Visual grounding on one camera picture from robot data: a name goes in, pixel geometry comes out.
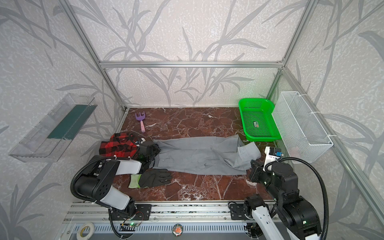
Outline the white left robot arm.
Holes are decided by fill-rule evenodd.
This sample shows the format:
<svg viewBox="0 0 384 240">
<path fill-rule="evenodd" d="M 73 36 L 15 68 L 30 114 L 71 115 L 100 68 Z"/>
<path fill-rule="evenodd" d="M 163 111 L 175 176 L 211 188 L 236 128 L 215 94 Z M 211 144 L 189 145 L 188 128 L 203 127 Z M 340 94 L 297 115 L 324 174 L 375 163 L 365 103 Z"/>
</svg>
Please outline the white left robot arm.
<svg viewBox="0 0 384 240">
<path fill-rule="evenodd" d="M 138 175 L 153 165 L 160 148 L 152 141 L 142 142 L 134 150 L 133 156 L 122 157 L 94 156 L 73 177 L 70 190 L 76 198 L 96 203 L 110 210 L 133 215 L 137 208 L 135 201 L 128 195 L 113 187 L 115 176 Z"/>
</svg>

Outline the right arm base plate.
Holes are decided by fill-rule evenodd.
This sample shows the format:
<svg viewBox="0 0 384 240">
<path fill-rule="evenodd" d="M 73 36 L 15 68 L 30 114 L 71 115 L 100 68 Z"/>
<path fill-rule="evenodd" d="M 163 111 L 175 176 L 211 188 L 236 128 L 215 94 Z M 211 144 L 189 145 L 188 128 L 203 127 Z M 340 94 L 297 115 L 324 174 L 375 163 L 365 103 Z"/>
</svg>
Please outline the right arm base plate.
<svg viewBox="0 0 384 240">
<path fill-rule="evenodd" d="M 229 202 L 228 208 L 230 210 L 231 220 L 248 220 L 248 217 L 245 214 L 245 208 L 243 202 Z"/>
</svg>

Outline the aluminium frame rails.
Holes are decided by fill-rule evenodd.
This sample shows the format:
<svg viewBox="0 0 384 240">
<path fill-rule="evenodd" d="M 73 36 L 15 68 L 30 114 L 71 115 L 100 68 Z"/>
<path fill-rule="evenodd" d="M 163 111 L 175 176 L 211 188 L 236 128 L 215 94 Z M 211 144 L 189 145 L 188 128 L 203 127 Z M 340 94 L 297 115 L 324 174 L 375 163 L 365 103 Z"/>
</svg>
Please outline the aluminium frame rails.
<svg viewBox="0 0 384 240">
<path fill-rule="evenodd" d="M 320 2 L 322 1 L 304 1 L 304 4 L 305 4 L 305 7 L 299 7 L 300 8 L 304 8 L 304 12 L 303 12 L 303 16 L 301 18 L 301 20 L 299 21 L 299 25 L 298 25 L 298 28 L 296 30 L 296 32 L 294 33 L 294 37 L 293 37 L 293 40 L 292 42 L 290 43 L 290 46 L 289 46 L 289 49 L 288 49 L 288 52 L 286 54 L 286 57 L 285 59 L 283 59 L 282 61 L 280 62 L 269 62 L 267 64 L 267 62 L 263 62 L 263 67 L 266 68 L 266 67 L 272 67 L 273 64 L 275 64 L 276 66 L 274 66 L 274 68 L 277 68 L 279 67 L 280 70 L 278 71 L 278 75 L 282 75 L 282 76 L 276 76 L 275 77 L 275 80 L 274 80 L 274 83 L 272 84 L 271 86 L 271 89 L 270 89 L 270 94 L 274 94 L 276 93 L 277 94 L 277 86 L 278 86 L 278 83 L 281 79 L 285 78 L 287 83 L 290 84 L 291 88 L 296 91 L 296 92 L 290 92 L 290 93 L 296 93 L 296 96 L 298 96 L 299 98 L 299 102 L 301 104 L 304 104 L 305 106 L 308 105 L 307 109 L 308 111 L 307 112 L 311 112 L 311 117 L 314 117 L 315 120 L 318 120 L 319 121 L 319 126 L 321 126 L 321 128 L 324 128 L 324 132 L 325 134 L 329 134 L 329 139 L 333 141 L 333 147 L 331 147 L 330 149 L 332 149 L 332 154 L 335 155 L 335 157 L 330 157 L 330 158 L 327 158 L 329 160 L 332 160 L 332 159 L 338 159 L 338 165 L 340 166 L 343 166 L 344 168 L 344 172 L 343 172 L 343 179 L 344 180 L 341 180 L 341 185 L 339 186 L 339 192 L 338 192 L 338 195 L 335 196 L 335 197 L 338 197 L 338 199 L 335 199 L 335 208 L 334 210 L 336 212 L 331 212 L 330 211 L 330 227 L 328 228 L 329 232 L 328 232 L 328 239 L 332 239 L 333 237 L 336 237 L 336 232 L 332 233 L 331 232 L 331 223 L 333 223 L 331 220 L 335 220 L 334 222 L 338 223 L 339 224 L 339 227 L 341 225 L 345 226 L 346 228 L 348 228 L 351 232 L 348 232 L 348 233 L 343 233 L 341 234 L 342 236 L 341 237 L 346 237 L 347 240 L 362 240 L 363 237 L 369 237 L 367 239 L 372 239 L 372 240 L 383 240 L 384 239 L 384 235 L 383 237 L 380 237 L 379 234 L 375 234 L 374 233 L 374 230 L 371 229 L 371 228 L 368 228 L 369 226 L 367 225 L 367 223 L 369 223 L 369 220 L 368 220 L 368 217 L 369 217 L 369 214 L 372 212 L 373 214 L 375 214 L 377 220 L 375 221 L 371 221 L 371 223 L 376 223 L 376 224 L 381 224 L 383 226 L 383 229 L 384 229 L 384 199 L 382 198 L 382 196 L 379 194 L 380 192 L 377 191 L 377 189 L 375 189 L 375 186 L 372 184 L 371 180 L 369 179 L 368 175 L 366 175 L 365 171 L 363 171 L 363 169 L 360 168 L 359 164 L 355 161 L 355 159 L 353 158 L 353 156 L 350 154 L 349 152 L 349 148 L 353 147 L 352 145 L 353 144 L 356 144 L 357 143 L 357 138 L 350 138 L 350 140 L 347 140 L 346 138 L 343 138 L 342 135 L 339 135 L 339 132 L 337 132 L 333 127 L 332 125 L 330 124 L 330 122 L 328 122 L 328 120 L 330 121 L 333 121 L 333 122 L 337 122 L 338 124 L 343 124 L 343 126 L 349 126 L 348 128 L 352 131 L 352 129 L 357 132 L 358 130 L 361 130 L 362 133 L 359 133 L 359 137 L 361 136 L 362 137 L 362 140 L 372 140 L 372 143 L 365 143 L 363 145 L 354 145 L 356 148 L 357 147 L 371 147 L 370 149 L 367 149 L 369 150 L 368 153 L 366 154 L 367 155 L 367 159 L 368 160 L 380 160 L 379 159 L 379 154 L 380 154 L 380 151 L 381 151 L 381 148 L 382 146 L 384 145 L 384 117 L 380 117 L 379 118 L 379 123 L 376 124 L 373 122 L 373 120 L 370 120 L 370 123 L 372 124 L 375 124 L 376 127 L 380 127 L 379 129 L 370 129 L 369 126 L 366 126 L 365 123 L 360 123 L 359 121 L 353 119 L 353 118 L 350 118 L 349 116 L 344 116 L 343 114 L 341 113 L 344 113 L 343 111 L 339 111 L 340 113 L 330 113 L 330 114 L 327 114 L 327 113 L 324 113 L 324 111 L 320 111 L 319 110 L 322 110 L 322 109 L 319 109 L 317 104 L 318 104 L 318 96 L 320 96 L 320 100 L 321 100 L 321 96 L 322 96 L 322 92 L 324 91 L 324 87 L 321 87 L 320 86 L 320 83 L 318 84 L 318 88 L 315 88 L 315 90 L 317 91 L 316 92 L 316 97 L 315 95 L 312 96 L 311 95 L 311 91 L 309 92 L 310 95 L 308 96 L 307 93 L 308 91 L 304 90 L 303 88 L 303 84 L 302 83 L 299 83 L 299 77 L 300 77 L 300 74 L 299 72 L 297 73 L 297 78 L 296 78 L 296 75 L 292 73 L 292 71 L 287 68 L 289 67 L 289 59 L 291 59 L 291 62 L 293 61 L 292 60 L 292 56 L 294 56 L 295 60 L 299 60 L 299 57 L 305 57 L 305 56 L 299 56 L 299 50 L 303 50 L 304 51 L 304 47 L 300 47 L 300 45 L 303 45 L 302 43 L 304 43 L 302 40 L 300 40 L 300 37 L 302 38 L 304 35 L 308 35 L 307 33 L 309 33 L 310 31 L 314 31 L 315 28 L 318 28 L 318 32 L 320 33 L 321 31 L 323 31 L 323 29 L 320 29 L 320 27 L 325 27 L 324 26 L 320 26 L 319 24 L 320 23 L 320 17 L 322 16 L 325 16 L 328 14 L 328 13 L 325 13 L 322 14 L 319 18 L 317 17 L 318 13 L 316 12 L 317 10 L 316 9 L 325 9 L 326 7 L 319 7 L 320 6 Z M 347 27 L 350 27 L 348 30 L 345 29 L 346 31 L 345 32 L 348 32 L 346 33 L 346 35 L 348 34 L 351 34 L 351 33 L 354 33 L 355 32 L 355 29 L 359 28 L 359 26 L 362 26 L 361 24 L 364 25 L 364 22 L 365 21 L 368 21 L 367 19 L 372 17 L 372 18 L 376 18 L 377 16 L 378 17 L 384 17 L 384 1 L 380 1 L 380 2 L 377 2 L 377 4 L 375 4 L 375 6 L 368 6 L 369 8 L 365 10 L 365 5 L 364 3 L 363 4 L 354 4 L 354 1 L 351 1 L 349 7 L 346 7 L 345 10 L 342 10 L 346 5 L 347 3 L 344 5 L 342 3 L 341 5 L 341 8 L 338 9 L 339 7 L 337 6 L 337 3 L 332 3 L 332 1 L 330 2 L 327 2 L 327 4 L 332 4 L 333 5 L 333 9 L 335 8 L 335 13 L 333 15 L 333 18 L 332 18 L 332 21 L 333 20 L 336 20 L 335 24 L 336 26 L 341 26 L 342 28 L 344 28 L 344 25 L 347 26 Z M 75 13 L 75 9 L 74 7 L 72 7 L 70 5 L 70 2 L 69 1 L 59 1 L 59 6 L 58 7 L 60 10 L 54 10 L 54 13 L 56 14 L 56 12 L 63 12 L 65 13 L 65 15 L 67 15 L 67 17 L 69 17 L 70 19 L 70 22 L 72 22 L 72 25 L 74 26 L 75 30 L 78 32 L 78 35 L 81 37 L 81 40 L 86 40 L 89 41 L 88 39 L 88 36 L 85 35 L 85 32 L 83 31 L 82 29 L 82 26 L 80 24 L 80 22 L 78 21 L 77 19 L 77 16 L 76 16 L 76 13 Z M 351 15 L 351 18 L 349 18 L 347 20 L 346 17 L 343 17 L 344 13 L 347 13 L 349 14 L 348 11 L 352 11 L 352 10 L 355 10 L 356 11 L 360 11 L 362 12 L 362 15 L 361 15 L 361 18 L 358 19 L 358 15 L 357 15 L 357 12 L 356 12 L 356 17 L 355 15 Z M 373 32 L 367 32 L 365 31 L 364 33 L 359 33 L 359 36 L 360 38 L 364 38 L 367 42 L 367 44 L 369 43 L 369 45 L 371 47 L 368 47 L 367 44 L 365 44 L 363 46 L 363 44 L 361 45 L 361 47 L 359 47 L 358 49 L 348 49 L 348 52 L 351 52 L 352 50 L 357 50 L 357 51 L 360 51 L 359 53 L 362 53 L 362 54 L 371 54 L 371 51 L 370 49 L 373 49 L 375 48 L 375 53 L 377 52 L 376 55 L 379 55 L 381 53 L 384 53 L 384 50 L 380 50 L 379 47 L 383 47 L 384 44 L 381 44 L 380 42 L 383 42 L 380 40 L 380 38 L 382 38 L 382 36 L 380 35 L 375 35 Z M 214 67 L 214 68 L 229 68 L 229 67 L 233 67 L 233 68 L 261 68 L 262 67 L 262 62 L 208 62 L 208 61 L 203 61 L 203 62 L 198 62 L 198 61 L 190 61 L 190 62 L 186 62 L 186 61 L 183 61 L 183 62 L 169 62 L 169 61 L 162 61 L 162 62 L 106 62 L 107 64 L 111 63 L 112 65 L 106 65 L 108 66 L 107 68 L 133 68 L 134 66 L 135 67 L 148 67 L 148 68 L 195 68 L 195 69 L 209 69 L 210 67 Z M 332 104 L 333 106 L 338 106 L 342 103 L 346 103 L 347 100 L 357 100 L 358 96 L 357 97 L 354 97 L 354 99 L 351 99 L 351 98 L 347 98 L 347 94 L 346 93 L 342 93 L 342 90 L 347 90 L 348 89 L 356 89 L 356 90 L 359 90 L 359 95 L 364 95 L 364 99 L 363 100 L 369 100 L 369 95 L 367 93 L 367 95 L 365 95 L 365 93 L 363 92 L 363 87 L 366 87 L 368 85 L 364 85 L 363 84 L 363 77 L 368 77 L 368 74 L 373 74 L 373 71 L 375 70 L 374 67 L 372 67 L 371 65 L 367 65 L 367 66 L 363 66 L 363 65 L 360 65 L 360 66 L 356 66 L 356 71 L 357 72 L 350 72 L 348 73 L 349 75 L 338 75 L 336 77 L 343 77 L 341 78 L 340 81 L 338 81 L 339 83 L 343 83 L 345 85 L 343 86 L 335 86 L 333 87 L 333 92 L 335 94 L 338 94 L 338 96 L 341 96 L 339 99 L 336 99 L 335 98 L 327 98 L 326 99 L 326 103 L 327 104 Z M 330 163 L 335 163 L 335 166 L 332 166 L 331 164 L 329 165 L 326 165 L 326 162 L 321 162 L 322 163 L 322 168 L 325 168 L 328 172 L 331 171 L 331 169 L 335 169 L 338 165 L 336 165 L 336 160 L 332 160 L 333 162 L 330 162 Z M 341 212 L 343 209 L 345 210 L 348 210 L 347 207 L 356 207 L 356 206 L 362 206 L 360 204 L 358 204 L 358 202 L 353 202 L 353 204 L 348 204 L 346 201 L 347 200 L 354 200 L 356 199 L 356 201 L 358 201 L 358 197 L 354 198 L 353 197 L 353 193 L 358 193 L 359 196 L 361 196 L 361 198 L 363 198 L 364 200 L 362 200 L 364 203 L 367 204 L 367 221 L 368 222 L 365 222 L 365 217 L 363 218 L 363 215 L 359 215 L 361 217 L 361 222 L 359 224 L 357 223 L 352 223 L 352 222 L 348 222 L 348 223 L 345 223 L 345 222 L 340 222 L 341 220 L 345 219 L 345 220 L 351 220 L 351 218 L 349 218 L 348 216 L 350 216 L 353 212 L 348 212 L 348 216 L 346 215 L 345 218 L 342 216 L 341 213 L 344 213 L 344 212 Z"/>
</svg>

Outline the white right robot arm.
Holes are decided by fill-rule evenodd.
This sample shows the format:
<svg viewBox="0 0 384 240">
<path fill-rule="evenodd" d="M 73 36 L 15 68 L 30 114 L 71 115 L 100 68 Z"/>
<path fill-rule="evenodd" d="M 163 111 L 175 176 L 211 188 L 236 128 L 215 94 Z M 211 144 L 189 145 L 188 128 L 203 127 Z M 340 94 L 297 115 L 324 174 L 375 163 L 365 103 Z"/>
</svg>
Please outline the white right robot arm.
<svg viewBox="0 0 384 240">
<path fill-rule="evenodd" d="M 300 196 L 298 176 L 288 161 L 299 162 L 313 171 L 319 180 L 324 205 L 321 220 L 314 206 Z M 325 240 L 329 231 L 329 201 L 325 183 L 319 172 L 308 162 L 294 157 L 279 158 L 262 166 L 251 161 L 250 180 L 262 184 L 275 201 L 273 210 L 285 225 L 292 240 Z M 268 240 L 281 240 L 283 235 L 272 220 L 272 215 L 260 195 L 245 198 L 245 215 L 257 222 Z"/>
</svg>

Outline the black green work glove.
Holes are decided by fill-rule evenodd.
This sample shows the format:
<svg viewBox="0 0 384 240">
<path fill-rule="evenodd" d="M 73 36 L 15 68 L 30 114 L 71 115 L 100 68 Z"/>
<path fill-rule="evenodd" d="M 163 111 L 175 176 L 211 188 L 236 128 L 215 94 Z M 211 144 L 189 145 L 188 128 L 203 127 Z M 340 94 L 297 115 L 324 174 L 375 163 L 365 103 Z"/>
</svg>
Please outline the black green work glove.
<svg viewBox="0 0 384 240">
<path fill-rule="evenodd" d="M 168 185 L 173 177 L 167 169 L 150 169 L 143 174 L 131 175 L 129 189 L 153 188 Z"/>
</svg>

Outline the white tape roll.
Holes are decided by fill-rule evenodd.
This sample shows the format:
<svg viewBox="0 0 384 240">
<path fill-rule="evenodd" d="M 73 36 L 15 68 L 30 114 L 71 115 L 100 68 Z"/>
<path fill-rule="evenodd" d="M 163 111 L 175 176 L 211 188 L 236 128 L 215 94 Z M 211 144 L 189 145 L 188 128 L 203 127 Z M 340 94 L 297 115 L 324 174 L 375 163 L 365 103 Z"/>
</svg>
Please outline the white tape roll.
<svg viewBox="0 0 384 240">
<path fill-rule="evenodd" d="M 77 240 L 89 240 L 96 231 L 96 227 L 91 222 L 84 223 L 77 231 Z"/>
</svg>

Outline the clear plastic wall shelf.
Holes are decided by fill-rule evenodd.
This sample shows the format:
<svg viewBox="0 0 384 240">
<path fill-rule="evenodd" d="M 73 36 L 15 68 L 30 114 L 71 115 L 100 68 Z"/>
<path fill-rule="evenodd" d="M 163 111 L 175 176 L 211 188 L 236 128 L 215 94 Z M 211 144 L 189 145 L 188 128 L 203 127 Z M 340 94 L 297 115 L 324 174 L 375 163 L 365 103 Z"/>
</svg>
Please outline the clear plastic wall shelf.
<svg viewBox="0 0 384 240">
<path fill-rule="evenodd" d="M 24 163 L 57 162 L 97 106 L 94 97 L 67 94 L 9 156 Z"/>
</svg>

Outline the purple pink toy rake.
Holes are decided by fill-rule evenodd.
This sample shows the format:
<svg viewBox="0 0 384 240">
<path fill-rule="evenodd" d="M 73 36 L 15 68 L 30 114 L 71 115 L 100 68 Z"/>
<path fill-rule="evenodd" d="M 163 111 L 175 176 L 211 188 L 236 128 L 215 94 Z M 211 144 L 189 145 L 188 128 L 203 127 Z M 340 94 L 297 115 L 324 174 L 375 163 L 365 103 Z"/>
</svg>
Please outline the purple pink toy rake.
<svg viewBox="0 0 384 240">
<path fill-rule="evenodd" d="M 145 128 L 145 125 L 144 125 L 144 119 L 146 118 L 145 112 L 135 113 L 135 117 L 136 117 L 136 120 L 140 122 L 141 132 L 145 133 L 146 132 L 146 128 Z"/>
</svg>

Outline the red black plaid shirt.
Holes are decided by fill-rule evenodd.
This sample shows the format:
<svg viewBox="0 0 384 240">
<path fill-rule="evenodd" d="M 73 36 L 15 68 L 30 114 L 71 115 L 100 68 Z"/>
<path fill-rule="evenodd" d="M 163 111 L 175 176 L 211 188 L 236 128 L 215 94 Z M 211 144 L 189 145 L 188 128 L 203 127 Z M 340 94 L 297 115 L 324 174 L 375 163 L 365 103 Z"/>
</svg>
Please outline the red black plaid shirt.
<svg viewBox="0 0 384 240">
<path fill-rule="evenodd" d="M 141 139 L 134 133 L 115 133 L 107 142 L 101 142 L 99 155 L 103 157 L 139 159 Z"/>
</svg>

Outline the green plastic basket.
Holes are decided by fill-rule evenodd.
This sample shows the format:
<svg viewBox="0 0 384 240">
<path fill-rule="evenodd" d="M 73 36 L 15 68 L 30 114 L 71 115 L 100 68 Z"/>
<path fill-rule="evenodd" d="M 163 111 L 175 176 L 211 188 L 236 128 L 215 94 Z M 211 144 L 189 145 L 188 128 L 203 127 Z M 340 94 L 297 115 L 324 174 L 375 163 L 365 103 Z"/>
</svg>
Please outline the green plastic basket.
<svg viewBox="0 0 384 240">
<path fill-rule="evenodd" d="M 245 98 L 239 101 L 245 137 L 250 142 L 274 142 L 281 140 L 275 120 L 272 116 L 275 105 L 268 99 Z"/>
</svg>

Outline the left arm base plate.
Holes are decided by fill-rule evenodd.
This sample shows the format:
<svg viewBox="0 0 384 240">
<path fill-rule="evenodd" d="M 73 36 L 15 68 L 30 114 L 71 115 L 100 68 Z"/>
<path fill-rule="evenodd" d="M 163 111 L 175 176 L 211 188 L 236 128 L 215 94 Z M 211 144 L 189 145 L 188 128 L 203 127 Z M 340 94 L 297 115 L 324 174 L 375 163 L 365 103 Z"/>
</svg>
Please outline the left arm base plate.
<svg viewBox="0 0 384 240">
<path fill-rule="evenodd" d="M 152 210 L 151 204 L 128 205 L 124 210 L 111 209 L 109 220 L 112 221 L 148 221 Z"/>
</svg>

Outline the round red emblem button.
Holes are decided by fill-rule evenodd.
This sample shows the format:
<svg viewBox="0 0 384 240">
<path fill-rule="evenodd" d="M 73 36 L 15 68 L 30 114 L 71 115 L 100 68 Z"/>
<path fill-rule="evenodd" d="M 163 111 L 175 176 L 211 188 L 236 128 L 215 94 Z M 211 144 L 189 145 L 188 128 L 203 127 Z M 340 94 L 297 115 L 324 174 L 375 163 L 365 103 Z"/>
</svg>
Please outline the round red emblem button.
<svg viewBox="0 0 384 240">
<path fill-rule="evenodd" d="M 181 224 L 175 224 L 172 228 L 172 233 L 175 237 L 179 237 L 183 233 L 183 226 Z"/>
</svg>

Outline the grey long sleeve shirt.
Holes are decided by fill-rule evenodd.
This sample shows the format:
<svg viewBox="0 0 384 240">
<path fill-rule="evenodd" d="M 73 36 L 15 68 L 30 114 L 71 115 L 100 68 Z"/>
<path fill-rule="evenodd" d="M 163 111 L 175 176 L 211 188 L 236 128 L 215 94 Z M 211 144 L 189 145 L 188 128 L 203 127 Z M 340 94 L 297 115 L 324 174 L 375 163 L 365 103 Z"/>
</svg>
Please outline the grey long sleeve shirt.
<svg viewBox="0 0 384 240">
<path fill-rule="evenodd" d="M 245 175 L 251 161 L 261 157 L 254 142 L 244 144 L 239 135 L 155 140 L 160 153 L 155 169 L 194 175 Z"/>
</svg>

